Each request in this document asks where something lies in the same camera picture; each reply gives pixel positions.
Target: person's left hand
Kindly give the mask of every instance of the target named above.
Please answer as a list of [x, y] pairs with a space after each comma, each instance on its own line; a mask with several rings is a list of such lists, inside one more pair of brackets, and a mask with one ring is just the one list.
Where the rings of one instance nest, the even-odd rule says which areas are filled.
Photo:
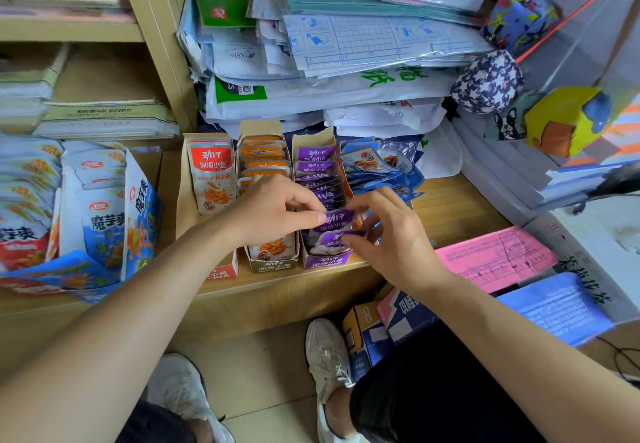
[[[287, 207], [298, 212], [290, 212]], [[260, 246], [296, 230], [326, 222], [326, 209], [311, 190], [282, 175], [263, 176], [225, 212], [212, 218], [223, 223], [234, 247]]]

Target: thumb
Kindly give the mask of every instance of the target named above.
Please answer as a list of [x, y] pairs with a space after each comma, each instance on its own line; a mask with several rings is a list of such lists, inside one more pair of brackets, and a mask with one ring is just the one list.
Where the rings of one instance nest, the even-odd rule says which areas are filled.
[[302, 212], [285, 212], [284, 224], [287, 232], [296, 230], [313, 229], [326, 222], [326, 214], [317, 210], [304, 210]]
[[344, 234], [341, 241], [342, 244], [349, 246], [351, 249], [356, 251], [356, 254], [360, 255], [360, 257], [371, 264], [371, 261], [374, 259], [376, 254], [376, 246], [371, 244], [367, 239], [361, 236]]

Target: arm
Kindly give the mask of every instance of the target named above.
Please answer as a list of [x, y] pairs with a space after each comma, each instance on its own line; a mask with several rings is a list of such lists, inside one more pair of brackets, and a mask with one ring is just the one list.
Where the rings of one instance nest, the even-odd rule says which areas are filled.
[[[369, 239], [344, 236], [374, 269], [424, 303], [460, 338], [550, 442], [637, 441], [640, 392], [578, 350], [448, 271], [419, 217], [391, 190], [355, 198], [371, 208]], [[382, 236], [379, 246], [372, 241]]]
[[0, 386], [0, 441], [113, 442], [218, 262], [240, 246], [316, 227], [324, 210], [309, 190], [273, 176], [190, 229]]

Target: white sneaker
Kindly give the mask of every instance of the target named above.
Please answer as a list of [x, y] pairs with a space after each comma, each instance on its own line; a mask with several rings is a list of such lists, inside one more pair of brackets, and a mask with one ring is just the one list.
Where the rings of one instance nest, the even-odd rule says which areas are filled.
[[204, 381], [191, 360], [179, 353], [163, 355], [147, 384], [147, 401], [182, 419], [208, 421], [215, 443], [235, 443], [231, 432], [213, 414]]
[[309, 372], [316, 381], [318, 439], [320, 443], [357, 442], [360, 436], [344, 440], [329, 429], [324, 405], [340, 387], [352, 387], [349, 353], [342, 335], [326, 318], [313, 320], [307, 328], [305, 351]]

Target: hand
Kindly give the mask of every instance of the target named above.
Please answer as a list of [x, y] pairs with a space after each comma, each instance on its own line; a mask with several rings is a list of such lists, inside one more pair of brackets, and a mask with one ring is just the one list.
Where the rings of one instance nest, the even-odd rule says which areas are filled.
[[[295, 208], [298, 212], [287, 210]], [[282, 175], [263, 176], [225, 212], [212, 219], [224, 223], [233, 248], [260, 246], [300, 229], [326, 222], [326, 208], [316, 195]]]
[[[356, 212], [371, 209], [362, 225], [369, 235], [366, 239], [345, 235], [342, 242], [392, 285], [415, 295], [446, 279], [449, 271], [431, 247], [420, 217], [391, 188], [382, 187], [353, 198], [347, 208]], [[380, 245], [375, 246], [373, 243], [380, 237]]]

